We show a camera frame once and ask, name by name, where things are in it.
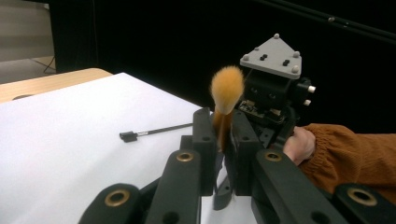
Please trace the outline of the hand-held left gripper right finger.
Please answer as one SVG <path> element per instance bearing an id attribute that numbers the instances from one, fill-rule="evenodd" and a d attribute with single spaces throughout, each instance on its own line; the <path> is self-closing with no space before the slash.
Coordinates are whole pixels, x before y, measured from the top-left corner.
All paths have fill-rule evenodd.
<path id="1" fill-rule="evenodd" d="M 262 143 L 243 112 L 234 111 L 228 146 L 228 177 L 237 196 L 249 196 L 253 178 L 252 160 Z"/>

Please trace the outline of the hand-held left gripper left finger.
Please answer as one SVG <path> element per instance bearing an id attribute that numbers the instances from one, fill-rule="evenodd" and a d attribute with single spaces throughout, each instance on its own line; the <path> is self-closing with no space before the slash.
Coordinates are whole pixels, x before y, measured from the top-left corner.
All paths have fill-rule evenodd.
<path id="1" fill-rule="evenodd" d="M 210 196 L 216 183 L 217 140 L 208 107 L 193 114 L 192 146 L 201 156 L 201 194 Z"/>

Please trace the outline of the orange bristle makeup brush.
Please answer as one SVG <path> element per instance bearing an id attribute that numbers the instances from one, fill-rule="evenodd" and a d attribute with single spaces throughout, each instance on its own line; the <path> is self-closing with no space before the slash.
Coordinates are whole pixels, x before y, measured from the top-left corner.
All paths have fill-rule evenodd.
<path id="1" fill-rule="evenodd" d="M 243 91 L 244 76 L 237 66 L 223 67 L 212 77 L 210 92 L 215 103 L 212 125 L 218 142 L 216 161 L 218 183 L 213 196 L 215 211 L 224 209 L 232 198 L 230 180 L 224 168 L 225 152 L 232 127 L 233 109 Z"/>

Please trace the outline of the black metal stand pole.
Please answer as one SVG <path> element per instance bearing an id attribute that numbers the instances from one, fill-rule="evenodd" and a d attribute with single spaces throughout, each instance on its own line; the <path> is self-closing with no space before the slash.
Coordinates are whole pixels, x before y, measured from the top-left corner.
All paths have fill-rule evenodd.
<path id="1" fill-rule="evenodd" d="M 396 34 L 374 28 L 372 26 L 364 25 L 355 21 L 347 20 L 334 16 L 332 14 L 320 12 L 308 7 L 302 7 L 297 4 L 288 2 L 287 0 L 253 0 L 260 4 L 267 5 L 296 14 L 313 21 L 319 21 L 329 24 L 330 26 L 337 27 L 358 35 L 364 35 L 376 40 L 384 41 L 392 45 L 396 45 Z"/>

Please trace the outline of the black curtain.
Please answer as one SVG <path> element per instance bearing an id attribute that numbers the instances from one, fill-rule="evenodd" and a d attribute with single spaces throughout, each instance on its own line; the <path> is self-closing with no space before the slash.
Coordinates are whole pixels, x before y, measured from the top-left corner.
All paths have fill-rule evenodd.
<path id="1" fill-rule="evenodd" d="M 317 90 L 302 122 L 396 133 L 396 43 L 259 0 L 49 0 L 57 69 L 126 72 L 209 106 L 213 73 L 273 34 Z"/>

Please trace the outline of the white table mat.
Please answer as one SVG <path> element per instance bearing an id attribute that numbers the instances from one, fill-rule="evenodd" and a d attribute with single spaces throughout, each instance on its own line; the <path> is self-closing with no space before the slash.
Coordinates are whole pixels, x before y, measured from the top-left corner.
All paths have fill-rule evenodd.
<path id="1" fill-rule="evenodd" d="M 163 173 L 197 105 L 121 73 L 0 104 L 0 224 L 78 224 L 103 189 Z"/>

